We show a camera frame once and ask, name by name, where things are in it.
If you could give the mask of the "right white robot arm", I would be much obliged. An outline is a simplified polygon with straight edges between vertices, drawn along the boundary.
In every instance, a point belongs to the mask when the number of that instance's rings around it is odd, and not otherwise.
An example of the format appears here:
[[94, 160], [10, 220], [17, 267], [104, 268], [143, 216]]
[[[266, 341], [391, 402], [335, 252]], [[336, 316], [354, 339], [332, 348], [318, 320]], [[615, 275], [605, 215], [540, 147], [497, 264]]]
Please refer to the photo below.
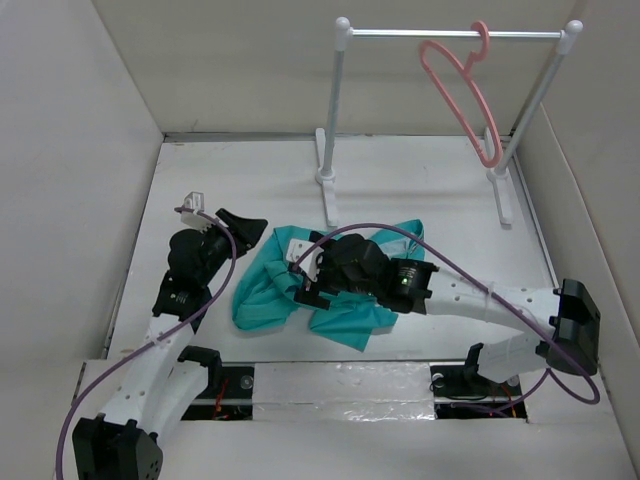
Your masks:
[[566, 279], [556, 289], [478, 286], [433, 263], [392, 258], [359, 234], [289, 242], [285, 260], [302, 277], [296, 301], [329, 312], [341, 293], [398, 314], [455, 316], [516, 330], [470, 347], [462, 381], [483, 394], [521, 373], [551, 368], [591, 377], [598, 370], [601, 313], [586, 286]]

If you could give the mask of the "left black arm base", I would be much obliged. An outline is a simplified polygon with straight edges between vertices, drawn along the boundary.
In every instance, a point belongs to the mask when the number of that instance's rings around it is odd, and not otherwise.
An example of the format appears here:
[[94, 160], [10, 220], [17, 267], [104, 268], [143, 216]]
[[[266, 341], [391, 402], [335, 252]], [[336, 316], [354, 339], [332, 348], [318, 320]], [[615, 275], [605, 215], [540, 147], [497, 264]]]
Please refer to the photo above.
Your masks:
[[253, 364], [225, 364], [213, 390], [200, 394], [183, 421], [249, 421], [253, 419]]

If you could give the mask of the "teal trousers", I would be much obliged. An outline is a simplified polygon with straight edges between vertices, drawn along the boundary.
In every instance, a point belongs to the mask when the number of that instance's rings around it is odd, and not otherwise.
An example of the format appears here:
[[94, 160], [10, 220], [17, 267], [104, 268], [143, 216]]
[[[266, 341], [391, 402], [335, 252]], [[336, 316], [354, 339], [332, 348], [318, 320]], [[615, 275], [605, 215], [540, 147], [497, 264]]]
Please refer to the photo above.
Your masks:
[[[311, 230], [293, 225], [277, 227], [265, 241], [235, 290], [232, 320], [243, 331], [281, 327], [305, 306], [294, 300], [301, 278], [288, 271], [286, 253], [293, 239], [307, 240]], [[358, 351], [364, 351], [377, 330], [396, 324], [398, 315], [364, 295], [343, 292], [328, 310], [315, 309], [309, 329]]]

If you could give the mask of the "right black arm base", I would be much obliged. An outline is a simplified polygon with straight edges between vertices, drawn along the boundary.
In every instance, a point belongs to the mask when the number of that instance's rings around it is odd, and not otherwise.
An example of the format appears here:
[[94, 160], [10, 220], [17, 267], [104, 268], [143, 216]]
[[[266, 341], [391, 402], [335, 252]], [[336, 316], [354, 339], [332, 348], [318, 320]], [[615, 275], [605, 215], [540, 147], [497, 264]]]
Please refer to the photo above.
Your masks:
[[462, 364], [432, 364], [430, 373], [438, 420], [527, 418], [519, 378], [496, 383], [467, 375]]

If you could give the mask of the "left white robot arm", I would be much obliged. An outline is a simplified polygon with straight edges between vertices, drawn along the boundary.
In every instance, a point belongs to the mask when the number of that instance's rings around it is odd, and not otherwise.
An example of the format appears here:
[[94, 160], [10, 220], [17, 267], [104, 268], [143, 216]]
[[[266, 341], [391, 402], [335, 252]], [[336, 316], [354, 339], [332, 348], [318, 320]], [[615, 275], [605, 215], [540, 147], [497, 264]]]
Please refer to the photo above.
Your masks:
[[186, 227], [169, 241], [168, 269], [141, 345], [96, 378], [72, 407], [117, 370], [124, 369], [124, 377], [95, 417], [69, 413], [65, 419], [61, 436], [72, 440], [81, 479], [158, 478], [164, 443], [192, 401], [223, 387], [219, 352], [191, 341], [221, 295], [210, 282], [258, 244], [268, 222], [226, 209], [213, 216], [192, 207], [177, 211]]

